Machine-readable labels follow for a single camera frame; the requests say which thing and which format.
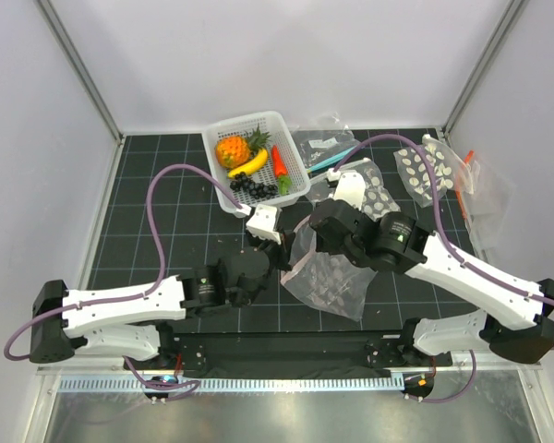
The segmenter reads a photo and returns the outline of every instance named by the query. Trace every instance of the pineapple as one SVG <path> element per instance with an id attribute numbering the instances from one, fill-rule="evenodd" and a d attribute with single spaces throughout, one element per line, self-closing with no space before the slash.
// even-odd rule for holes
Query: pineapple
<path id="1" fill-rule="evenodd" d="M 244 136 L 222 138 L 215 146 L 218 162 L 226 169 L 234 169 L 248 161 L 251 154 L 265 148 L 269 141 L 268 132 L 260 132 L 260 127 Z"/>

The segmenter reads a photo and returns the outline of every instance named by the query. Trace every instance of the black tiled surface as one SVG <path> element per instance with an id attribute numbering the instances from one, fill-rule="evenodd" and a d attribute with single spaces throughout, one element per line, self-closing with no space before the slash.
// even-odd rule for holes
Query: black tiled surface
<path id="1" fill-rule="evenodd" d="M 436 135 L 434 130 L 428 132 Z M 357 130 L 354 133 L 360 141 L 377 134 L 400 133 L 420 142 L 427 130 Z M 421 209 L 415 205 L 396 173 L 393 153 L 399 148 L 398 142 L 385 140 L 373 143 L 356 157 L 374 159 L 382 171 L 385 187 L 402 211 L 412 217 L 418 216 L 425 224 L 431 223 L 432 208 Z M 158 255 L 145 217 L 144 200 L 151 178 L 176 162 L 187 162 L 209 170 L 201 135 L 128 138 L 97 247 L 90 279 L 92 288 L 142 284 L 156 279 Z M 206 180 L 191 172 L 172 172 L 159 182 L 153 202 L 167 257 L 166 275 L 179 274 L 181 270 L 204 262 L 213 263 L 223 255 L 241 250 L 243 221 L 222 211 Z M 448 192 L 441 207 L 450 240 L 472 252 L 453 192 Z M 282 226 L 294 228 L 311 211 L 312 205 L 304 198 L 300 199 L 294 206 L 283 209 Z M 215 317 L 171 324 L 177 332 L 194 333 L 388 330 L 399 329 L 410 317 L 451 317 L 472 310 L 473 306 L 441 288 L 380 272 L 367 288 L 362 320 L 354 322 L 303 305 L 279 283 L 279 275 L 275 272 L 269 288 L 259 294 L 253 306 L 231 309 Z"/>

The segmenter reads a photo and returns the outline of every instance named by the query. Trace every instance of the metal corner post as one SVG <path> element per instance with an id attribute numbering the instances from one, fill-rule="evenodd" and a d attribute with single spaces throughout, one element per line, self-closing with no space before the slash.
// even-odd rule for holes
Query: metal corner post
<path id="1" fill-rule="evenodd" d="M 500 18 L 499 23 L 497 23 L 496 28 L 488 40 L 487 46 L 478 58 L 470 77 L 466 81 L 465 86 L 460 93 L 460 97 L 450 112 L 450 116 L 444 127 L 446 136 L 449 136 L 455 128 L 455 125 L 464 112 L 465 107 L 474 95 L 480 80 L 482 80 L 483 76 L 488 72 L 492 62 L 499 53 L 501 46 L 504 44 L 509 32 L 513 28 L 513 25 L 521 16 L 521 13 L 528 2 L 529 0 L 511 0 L 505 8 L 505 12 Z"/>
<path id="2" fill-rule="evenodd" d="M 35 0 L 35 3 L 40 9 L 50 29 L 52 30 L 55 39 L 64 51 L 64 55 L 66 56 L 67 61 L 71 64 L 74 71 L 76 71 L 78 80 L 84 87 L 85 91 L 88 93 L 92 104 L 94 104 L 97 112 L 101 116 L 106 126 L 109 128 L 109 131 L 111 132 L 111 135 L 113 136 L 115 142 L 117 144 L 121 143 L 121 131 L 114 121 L 113 116 L 109 112 L 106 103 L 102 99 L 101 93 L 94 84 L 94 81 L 92 80 L 88 69 L 84 65 L 84 62 L 82 61 L 82 58 L 80 57 L 80 54 L 76 49 L 76 46 L 74 46 L 72 39 L 67 33 L 64 23 L 62 23 L 61 18 L 55 11 L 52 0 Z"/>

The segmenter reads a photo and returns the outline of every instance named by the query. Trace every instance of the carrot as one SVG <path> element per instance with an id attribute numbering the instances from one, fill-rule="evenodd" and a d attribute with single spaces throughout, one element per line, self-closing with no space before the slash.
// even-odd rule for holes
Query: carrot
<path id="1" fill-rule="evenodd" d="M 273 174 L 279 184 L 279 194 L 284 196 L 287 194 L 289 186 L 292 184 L 292 179 L 289 178 L 289 175 L 287 174 L 287 168 L 285 168 L 283 160 L 281 160 L 281 155 L 279 155 L 277 145 L 273 146 L 271 150 L 271 157 L 273 159 Z"/>

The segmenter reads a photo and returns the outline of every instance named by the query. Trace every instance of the white ruler strip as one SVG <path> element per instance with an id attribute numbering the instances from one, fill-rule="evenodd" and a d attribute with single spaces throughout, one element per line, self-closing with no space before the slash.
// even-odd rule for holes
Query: white ruler strip
<path id="1" fill-rule="evenodd" d="M 203 378 L 199 393 L 260 393 L 260 392 L 334 392 L 354 390 L 403 390 L 403 374 L 391 377 L 353 378 L 345 380 L 241 380 Z M 93 392 L 154 392 L 144 389 L 133 376 L 62 376 L 60 393 Z"/>

